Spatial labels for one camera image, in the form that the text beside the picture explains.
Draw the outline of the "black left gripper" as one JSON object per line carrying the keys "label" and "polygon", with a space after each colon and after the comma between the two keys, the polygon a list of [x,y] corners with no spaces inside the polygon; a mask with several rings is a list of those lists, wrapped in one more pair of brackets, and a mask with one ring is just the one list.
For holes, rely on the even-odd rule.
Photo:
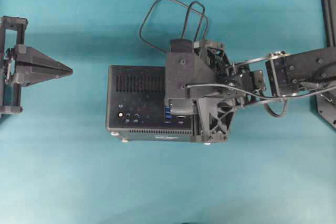
{"label": "black left gripper", "polygon": [[[70,76],[73,70],[59,61],[45,55],[25,42],[28,20],[19,17],[1,17],[1,115],[20,114],[22,87]],[[16,32],[15,48],[5,48],[6,32]],[[18,68],[15,61],[27,66],[42,68]]]}

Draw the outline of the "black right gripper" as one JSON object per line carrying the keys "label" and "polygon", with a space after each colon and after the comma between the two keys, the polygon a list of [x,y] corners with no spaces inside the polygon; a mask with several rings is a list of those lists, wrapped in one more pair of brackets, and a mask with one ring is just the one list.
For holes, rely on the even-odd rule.
{"label": "black right gripper", "polygon": [[164,118],[185,135],[181,141],[225,142],[236,111],[257,102],[258,80],[248,65],[230,63],[219,42],[199,40],[193,52],[190,40],[173,39],[165,61]]}

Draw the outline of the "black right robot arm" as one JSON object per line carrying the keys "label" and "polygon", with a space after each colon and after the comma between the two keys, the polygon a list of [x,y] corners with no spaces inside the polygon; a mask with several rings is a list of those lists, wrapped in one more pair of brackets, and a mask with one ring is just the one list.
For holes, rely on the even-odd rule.
{"label": "black right robot arm", "polygon": [[228,138],[239,109],[262,105],[282,117],[293,99],[314,96],[320,116],[335,126],[335,48],[299,54],[277,51],[261,59],[230,62],[222,43],[175,39],[165,60],[165,117],[191,117],[191,142]]}

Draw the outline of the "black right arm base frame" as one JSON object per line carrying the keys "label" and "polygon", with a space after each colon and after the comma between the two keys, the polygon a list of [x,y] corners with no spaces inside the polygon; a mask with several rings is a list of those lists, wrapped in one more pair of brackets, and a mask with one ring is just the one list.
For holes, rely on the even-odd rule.
{"label": "black right arm base frame", "polygon": [[316,96],[319,115],[335,128],[335,0],[321,0],[325,28],[326,47],[322,50],[327,62],[321,68],[319,77],[332,87],[332,90]]}

